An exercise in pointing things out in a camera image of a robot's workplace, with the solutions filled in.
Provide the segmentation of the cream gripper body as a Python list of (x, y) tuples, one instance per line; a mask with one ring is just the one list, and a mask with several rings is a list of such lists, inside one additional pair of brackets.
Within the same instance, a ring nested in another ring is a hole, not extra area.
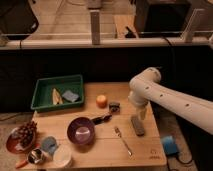
[(135, 106), (135, 107), (145, 107), (148, 104), (148, 100), (142, 97), (139, 97), (135, 93), (130, 93), (128, 96), (129, 101)]

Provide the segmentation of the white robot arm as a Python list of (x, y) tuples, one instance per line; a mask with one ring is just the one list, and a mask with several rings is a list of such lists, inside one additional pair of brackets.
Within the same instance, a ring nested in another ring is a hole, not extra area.
[(159, 84), (161, 73), (148, 67), (130, 82), (129, 101), (140, 110), (155, 102), (213, 135), (213, 102), (181, 93)]

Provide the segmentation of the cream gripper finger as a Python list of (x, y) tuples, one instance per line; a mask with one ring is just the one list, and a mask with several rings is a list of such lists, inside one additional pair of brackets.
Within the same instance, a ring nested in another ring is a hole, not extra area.
[(137, 108), (136, 109), (136, 113), (138, 115), (138, 118), (140, 120), (144, 120), (146, 117), (146, 111), (147, 111), (147, 107), (141, 107), (141, 108)]

